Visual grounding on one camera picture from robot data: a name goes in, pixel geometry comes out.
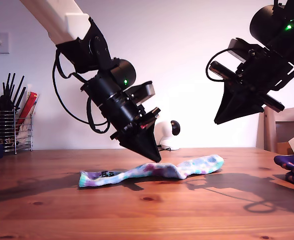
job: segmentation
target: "wooden chair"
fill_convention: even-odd
[[[294,154],[288,143],[294,138],[294,108],[277,113],[266,106],[264,123],[265,150],[282,155]]]

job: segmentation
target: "chopsticks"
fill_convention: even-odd
[[[8,73],[6,83],[2,82],[2,95],[0,95],[0,111],[12,111],[13,108],[19,109],[20,102],[26,91],[26,87],[23,87],[19,95],[19,91],[20,91],[24,76],[22,76],[17,90],[14,91],[14,88],[15,88],[14,79],[15,79],[16,73],[12,75],[11,80],[10,80],[10,75],[11,74]]]

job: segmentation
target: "wood grain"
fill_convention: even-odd
[[[294,185],[256,148],[163,151],[162,162],[218,154],[221,171],[78,189],[79,171],[150,162],[126,149],[21,152],[0,159],[0,239],[294,239]]]

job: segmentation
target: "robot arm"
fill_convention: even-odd
[[[261,113],[263,105],[277,112],[285,108],[267,93],[282,89],[294,78],[294,0],[286,5],[275,0],[274,5],[259,10],[251,21],[250,33],[265,47],[236,38],[228,49],[218,53],[229,52],[237,57],[242,62],[237,71],[212,62],[214,57],[207,65],[207,77],[225,86],[217,124]],[[223,79],[211,78],[208,69]]]
[[[136,80],[133,65],[127,60],[110,57],[107,42],[99,28],[74,0],[20,1],[48,31],[57,47],[53,81],[56,67],[63,78],[71,76],[66,77],[60,67],[59,55],[62,53],[74,65],[72,75],[84,83],[81,90],[89,96],[86,123],[96,133],[105,133],[112,124],[117,132],[111,135],[111,139],[117,139],[123,147],[159,162],[161,157],[153,130],[160,110],[156,107],[146,113],[141,105],[155,94],[152,82],[130,87]],[[98,73],[90,80],[79,75],[93,70],[98,70]],[[95,128],[99,124],[92,120],[91,101],[107,119],[105,131]]]

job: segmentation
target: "white wall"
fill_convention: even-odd
[[[249,33],[252,16],[272,0],[76,0],[104,34],[112,57],[129,60],[137,71],[137,84],[152,80],[156,95],[144,106],[159,107],[161,120],[177,120],[182,147],[255,147],[258,114],[222,125],[213,120],[223,84],[209,81],[207,61],[225,49],[230,39],[256,43]],[[9,32],[10,54],[0,55],[0,81],[8,72],[25,75],[25,83],[40,94],[34,118],[35,149],[117,148],[107,134],[71,118],[55,96],[51,70],[55,46],[46,31],[18,0],[0,0],[0,32]],[[218,58],[235,69],[238,61],[227,53]],[[65,72],[72,71],[66,60]],[[87,73],[87,78],[94,73]],[[86,94],[75,79],[58,79],[67,107],[85,119]],[[271,93],[286,107],[294,107],[294,80]],[[94,119],[103,119],[97,108]]]

